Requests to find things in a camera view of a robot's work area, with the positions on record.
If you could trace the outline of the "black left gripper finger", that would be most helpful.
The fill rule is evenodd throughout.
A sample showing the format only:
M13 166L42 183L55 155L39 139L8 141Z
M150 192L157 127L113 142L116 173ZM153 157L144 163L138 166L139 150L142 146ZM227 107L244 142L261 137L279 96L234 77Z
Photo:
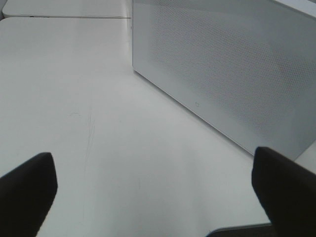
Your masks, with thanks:
M35 237L58 183L51 153L40 153L0 178L0 235Z

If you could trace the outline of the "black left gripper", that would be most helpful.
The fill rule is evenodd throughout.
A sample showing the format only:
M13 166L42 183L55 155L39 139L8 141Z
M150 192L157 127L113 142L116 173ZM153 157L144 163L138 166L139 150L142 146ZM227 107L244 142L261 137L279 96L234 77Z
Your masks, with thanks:
M255 151L251 184L271 223L218 228L207 237L314 237L316 175L268 147Z

